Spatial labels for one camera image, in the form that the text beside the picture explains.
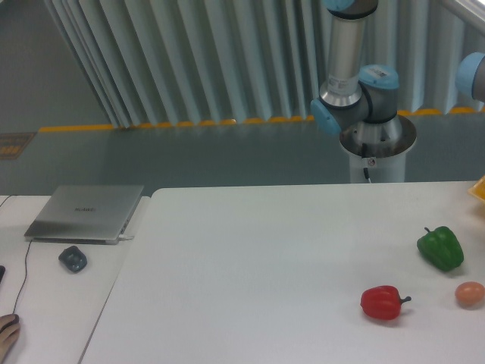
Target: pepper stem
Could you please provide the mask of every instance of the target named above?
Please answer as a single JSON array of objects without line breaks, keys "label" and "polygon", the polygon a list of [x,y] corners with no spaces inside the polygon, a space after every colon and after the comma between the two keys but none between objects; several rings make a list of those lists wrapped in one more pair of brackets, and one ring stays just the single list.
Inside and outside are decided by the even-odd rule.
[{"label": "pepper stem", "polygon": [[399,298],[399,302],[403,304],[404,302],[409,302],[411,300],[410,296],[407,296],[406,298]]}]

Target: laptop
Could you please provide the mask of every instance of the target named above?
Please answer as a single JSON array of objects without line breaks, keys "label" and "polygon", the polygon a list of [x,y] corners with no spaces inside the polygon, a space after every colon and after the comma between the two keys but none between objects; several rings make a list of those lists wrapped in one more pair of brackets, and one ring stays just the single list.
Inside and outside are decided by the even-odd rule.
[{"label": "laptop", "polygon": [[59,186],[24,234],[28,240],[116,244],[143,186]]}]

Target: white vertical blinds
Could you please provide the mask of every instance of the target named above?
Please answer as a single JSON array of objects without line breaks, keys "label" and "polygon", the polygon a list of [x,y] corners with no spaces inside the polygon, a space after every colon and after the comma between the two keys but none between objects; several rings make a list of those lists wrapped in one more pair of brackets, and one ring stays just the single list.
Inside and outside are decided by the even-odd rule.
[{"label": "white vertical blinds", "polygon": [[[45,3],[115,127],[307,118],[331,57],[321,0]],[[439,2],[381,0],[362,64],[398,71],[400,109],[478,110],[454,84],[471,52],[485,52],[485,40]]]}]

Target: computer mouse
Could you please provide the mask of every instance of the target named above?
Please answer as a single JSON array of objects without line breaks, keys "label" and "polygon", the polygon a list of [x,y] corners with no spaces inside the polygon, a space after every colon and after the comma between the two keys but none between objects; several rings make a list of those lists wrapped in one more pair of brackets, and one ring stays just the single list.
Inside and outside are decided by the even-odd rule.
[{"label": "computer mouse", "polygon": [[15,318],[10,321],[9,323],[7,323],[6,325],[4,325],[2,327],[2,329],[0,330],[0,333],[2,333],[6,328],[8,328],[9,326],[12,326],[12,325],[15,325],[15,324],[18,324],[18,322],[20,321],[18,315],[15,315]]},{"label": "computer mouse", "polygon": [[86,267],[86,264],[88,264],[86,256],[75,245],[64,249],[64,252],[59,256],[59,260],[73,273],[82,271]]}]

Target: green bell pepper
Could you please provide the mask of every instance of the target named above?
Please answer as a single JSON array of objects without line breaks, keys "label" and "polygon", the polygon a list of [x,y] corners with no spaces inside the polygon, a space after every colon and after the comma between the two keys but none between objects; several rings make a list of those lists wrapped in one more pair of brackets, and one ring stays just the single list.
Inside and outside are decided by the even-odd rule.
[{"label": "green bell pepper", "polygon": [[451,271],[463,263],[463,250],[454,233],[446,226],[435,231],[425,227],[427,234],[418,240],[422,256],[442,271]]}]

